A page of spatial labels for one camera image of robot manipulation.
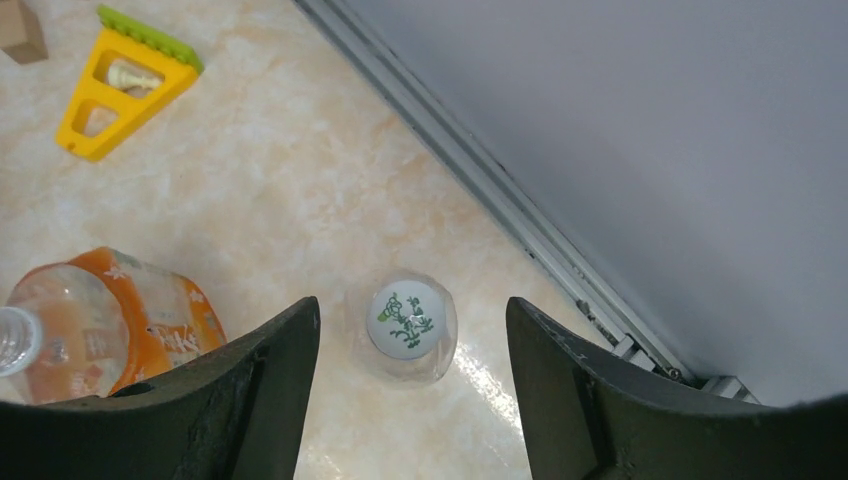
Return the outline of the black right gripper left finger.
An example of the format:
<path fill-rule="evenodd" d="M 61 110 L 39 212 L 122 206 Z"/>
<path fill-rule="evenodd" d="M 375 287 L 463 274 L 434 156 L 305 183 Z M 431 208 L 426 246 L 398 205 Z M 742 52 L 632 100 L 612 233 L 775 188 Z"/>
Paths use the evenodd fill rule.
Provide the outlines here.
<path fill-rule="evenodd" d="M 114 395 L 1 407 L 5 479 L 290 479 L 318 357 L 306 297 Z"/>

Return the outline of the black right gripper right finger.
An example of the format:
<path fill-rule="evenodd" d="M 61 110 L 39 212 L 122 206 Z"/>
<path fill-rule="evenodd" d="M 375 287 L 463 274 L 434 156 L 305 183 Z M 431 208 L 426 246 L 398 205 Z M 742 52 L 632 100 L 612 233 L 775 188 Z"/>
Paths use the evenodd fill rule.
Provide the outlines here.
<path fill-rule="evenodd" d="M 843 479 L 847 399 L 776 408 L 646 371 L 520 297 L 506 330 L 536 479 Z"/>

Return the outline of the orange tea bottle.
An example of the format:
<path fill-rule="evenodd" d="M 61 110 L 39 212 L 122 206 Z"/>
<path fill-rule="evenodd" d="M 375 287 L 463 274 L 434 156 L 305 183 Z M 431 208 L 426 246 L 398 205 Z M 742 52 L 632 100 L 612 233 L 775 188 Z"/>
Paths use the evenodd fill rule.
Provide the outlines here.
<path fill-rule="evenodd" d="M 1 398 L 107 397 L 227 342 L 189 278 L 100 247 L 27 273 L 1 306 Z"/>

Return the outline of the blue label water bottle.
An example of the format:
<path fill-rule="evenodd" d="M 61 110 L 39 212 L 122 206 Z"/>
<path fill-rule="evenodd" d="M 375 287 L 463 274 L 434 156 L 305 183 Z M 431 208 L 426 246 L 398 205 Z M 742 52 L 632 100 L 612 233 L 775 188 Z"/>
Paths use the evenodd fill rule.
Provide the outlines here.
<path fill-rule="evenodd" d="M 345 292 L 344 332 L 355 365 L 398 388 L 419 388 L 439 381 L 453 361 L 456 307 L 428 275 L 378 270 Z"/>

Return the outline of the white cap of water bottle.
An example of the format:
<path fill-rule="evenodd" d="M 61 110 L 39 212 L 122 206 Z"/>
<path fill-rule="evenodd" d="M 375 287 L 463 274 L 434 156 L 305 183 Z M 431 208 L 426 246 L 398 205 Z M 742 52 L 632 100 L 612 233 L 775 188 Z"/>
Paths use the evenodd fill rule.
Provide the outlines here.
<path fill-rule="evenodd" d="M 447 331 L 445 301 L 427 283 L 402 279 L 379 290 L 366 316 L 375 347 L 396 360 L 414 360 L 431 352 Z"/>

